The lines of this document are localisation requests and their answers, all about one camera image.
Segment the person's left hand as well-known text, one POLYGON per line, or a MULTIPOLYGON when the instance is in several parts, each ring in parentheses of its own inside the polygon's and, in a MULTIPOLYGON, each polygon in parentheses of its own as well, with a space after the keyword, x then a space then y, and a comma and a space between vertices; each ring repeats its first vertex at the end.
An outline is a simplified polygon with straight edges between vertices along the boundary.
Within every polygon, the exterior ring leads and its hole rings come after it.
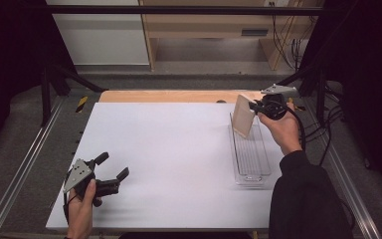
POLYGON ((96 181, 92 179, 82 199, 74 189, 69 195, 69 229, 91 230, 93 228, 93 200, 96 195, 96 181))

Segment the clear plastic packaging tray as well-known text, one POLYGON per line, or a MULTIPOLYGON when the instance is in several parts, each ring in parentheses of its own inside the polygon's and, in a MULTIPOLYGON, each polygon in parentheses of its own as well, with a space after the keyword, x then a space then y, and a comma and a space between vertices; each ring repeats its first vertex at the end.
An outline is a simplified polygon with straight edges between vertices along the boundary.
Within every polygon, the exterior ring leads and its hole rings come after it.
POLYGON ((235 131, 232 123, 229 131, 236 183, 243 187, 265 188, 271 168, 261 124, 254 119, 247 137, 235 131))

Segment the dark label on desk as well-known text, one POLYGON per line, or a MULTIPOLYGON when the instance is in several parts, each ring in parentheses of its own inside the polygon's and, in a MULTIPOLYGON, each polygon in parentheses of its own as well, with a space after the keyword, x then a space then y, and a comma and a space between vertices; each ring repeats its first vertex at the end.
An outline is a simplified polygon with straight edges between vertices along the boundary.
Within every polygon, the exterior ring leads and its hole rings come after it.
POLYGON ((266 37, 269 34, 269 29, 242 29, 241 36, 243 37, 266 37))

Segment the white table mat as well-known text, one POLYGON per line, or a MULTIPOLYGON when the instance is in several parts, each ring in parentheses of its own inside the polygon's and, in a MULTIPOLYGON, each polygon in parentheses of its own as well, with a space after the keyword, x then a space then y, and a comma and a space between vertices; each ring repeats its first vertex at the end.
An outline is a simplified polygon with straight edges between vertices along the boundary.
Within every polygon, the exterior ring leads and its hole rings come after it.
POLYGON ((76 158, 103 152, 98 179, 128 177, 94 211, 94 226, 113 231, 252 230, 269 225, 280 148, 256 122, 253 144, 270 173, 259 188, 238 184, 231 145, 231 104, 97 103, 76 158))

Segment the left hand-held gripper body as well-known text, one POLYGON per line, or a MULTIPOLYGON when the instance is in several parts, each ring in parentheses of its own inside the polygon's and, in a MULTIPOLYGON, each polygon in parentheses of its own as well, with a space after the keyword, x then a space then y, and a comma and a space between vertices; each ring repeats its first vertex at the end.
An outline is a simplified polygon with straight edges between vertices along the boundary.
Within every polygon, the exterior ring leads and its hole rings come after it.
POLYGON ((101 206, 100 199, 104 196, 118 194, 119 178, 101 181, 96 179, 95 168, 97 165, 101 165, 103 159, 92 159, 90 161, 84 161, 78 159, 72 168, 67 173, 65 184, 63 187, 63 193, 67 194, 71 189, 74 189, 80 198, 83 198, 87 186, 91 179, 95 180, 96 191, 93 199, 94 206, 101 206))

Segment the light wooden desk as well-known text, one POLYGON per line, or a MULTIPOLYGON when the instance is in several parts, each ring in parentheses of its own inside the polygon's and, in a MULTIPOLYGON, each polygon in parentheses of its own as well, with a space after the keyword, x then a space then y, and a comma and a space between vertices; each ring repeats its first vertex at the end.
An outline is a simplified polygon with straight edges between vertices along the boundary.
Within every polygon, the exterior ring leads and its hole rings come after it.
MULTIPOLYGON (((137 0, 141 6, 321 7, 324 0, 137 0)), ((154 15, 142 16, 150 61, 156 42, 167 38, 256 39, 272 70, 286 58, 293 40, 310 38, 315 16, 154 15), (266 37, 243 37, 242 29, 269 29, 266 37)))

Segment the black curtain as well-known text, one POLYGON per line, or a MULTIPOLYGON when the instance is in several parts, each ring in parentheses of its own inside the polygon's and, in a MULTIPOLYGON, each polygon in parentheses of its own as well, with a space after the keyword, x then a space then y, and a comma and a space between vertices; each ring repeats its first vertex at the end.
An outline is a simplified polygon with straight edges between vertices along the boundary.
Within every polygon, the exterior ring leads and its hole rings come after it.
POLYGON ((302 66, 321 62, 343 86, 343 104, 373 165, 382 174, 382 0, 324 0, 326 9, 305 50, 302 66))
POLYGON ((36 12, 46 0, 0 0, 0 131, 17 94, 41 84, 52 65, 75 66, 54 17, 36 12))

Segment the white cabinet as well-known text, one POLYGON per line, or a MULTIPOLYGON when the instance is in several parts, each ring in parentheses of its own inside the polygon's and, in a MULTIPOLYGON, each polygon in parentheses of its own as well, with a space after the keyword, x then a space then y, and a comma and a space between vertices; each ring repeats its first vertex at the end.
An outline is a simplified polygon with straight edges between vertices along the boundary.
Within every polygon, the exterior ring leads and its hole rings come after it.
POLYGON ((54 14, 76 66, 148 65, 138 14, 54 14))

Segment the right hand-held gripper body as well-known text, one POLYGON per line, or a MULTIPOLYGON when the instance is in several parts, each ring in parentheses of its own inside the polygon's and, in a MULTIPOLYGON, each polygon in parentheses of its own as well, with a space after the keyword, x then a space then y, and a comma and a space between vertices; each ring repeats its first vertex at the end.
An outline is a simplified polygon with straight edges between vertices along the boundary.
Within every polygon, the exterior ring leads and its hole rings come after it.
POLYGON ((298 96, 296 87, 273 84, 262 90, 263 114, 271 120, 280 120, 287 112, 287 99, 298 96))

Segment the black horizontal frame bar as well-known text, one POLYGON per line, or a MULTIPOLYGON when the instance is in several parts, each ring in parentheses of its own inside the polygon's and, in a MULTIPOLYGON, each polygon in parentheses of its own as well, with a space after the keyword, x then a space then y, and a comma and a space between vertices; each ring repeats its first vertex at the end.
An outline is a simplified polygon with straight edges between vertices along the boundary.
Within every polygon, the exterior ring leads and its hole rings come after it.
POLYGON ((25 5, 27 11, 49 14, 154 14, 154 15, 276 15, 324 16, 342 12, 324 7, 229 7, 229 6, 100 6, 100 5, 25 5))

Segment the black metal frame strut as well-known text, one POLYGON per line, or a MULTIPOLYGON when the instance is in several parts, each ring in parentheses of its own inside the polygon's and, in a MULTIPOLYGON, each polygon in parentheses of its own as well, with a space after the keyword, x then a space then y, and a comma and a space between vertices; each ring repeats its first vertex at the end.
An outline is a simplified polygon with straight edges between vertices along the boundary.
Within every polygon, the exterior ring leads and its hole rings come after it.
POLYGON ((74 80, 95 93, 105 92, 104 88, 93 84, 62 66, 52 65, 46 67, 41 74, 42 125, 46 125, 50 121, 52 114, 50 87, 54 88, 58 96, 67 96, 71 91, 67 79, 74 80))
POLYGON ((321 126, 325 125, 324 103, 326 80, 321 67, 308 65, 296 73, 279 82, 280 86, 287 86, 296 80, 301 80, 298 92, 302 97, 316 96, 315 117, 321 126))

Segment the person's right hand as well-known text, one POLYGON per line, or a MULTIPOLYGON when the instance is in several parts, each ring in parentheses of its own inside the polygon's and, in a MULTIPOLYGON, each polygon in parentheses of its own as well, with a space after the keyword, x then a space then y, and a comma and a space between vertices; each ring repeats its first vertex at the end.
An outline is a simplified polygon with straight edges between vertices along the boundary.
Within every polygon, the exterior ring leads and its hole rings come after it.
POLYGON ((293 103, 286 104, 290 111, 279 120, 269 119, 262 113, 258 113, 258 118, 271 132, 274 141, 281 148, 284 155, 288 155, 294 151, 302 150, 298 135, 298 121, 293 115, 293 103))

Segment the aluminium floor rail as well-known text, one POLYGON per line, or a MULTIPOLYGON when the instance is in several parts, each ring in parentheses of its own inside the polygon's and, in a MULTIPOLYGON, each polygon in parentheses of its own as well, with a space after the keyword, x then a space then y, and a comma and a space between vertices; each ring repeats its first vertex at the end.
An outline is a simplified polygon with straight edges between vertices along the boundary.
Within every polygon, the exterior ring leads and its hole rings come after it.
POLYGON ((18 167, 2 198, 0 199, 0 229, 12 206, 14 205, 14 202, 19 192, 21 191, 21 188, 23 187, 25 180, 28 177, 38 155, 40 154, 43 145, 45 144, 65 101, 66 97, 56 97, 55 102, 51 108, 51 114, 48 121, 40 127, 40 130, 31 143, 27 153, 23 158, 23 161, 18 167))
POLYGON ((306 107, 303 119, 308 123, 308 126, 304 128, 308 131, 308 154, 313 155, 313 161, 324 166, 330 173, 332 182, 336 182, 336 189, 341 195, 341 204, 346 215, 349 216, 351 228, 360 231, 361 236, 358 239, 382 239, 361 194, 332 142, 331 126, 332 122, 338 120, 342 114, 340 105, 334 101, 324 103, 325 125, 321 126, 315 117, 316 101, 303 98, 302 102, 306 107))

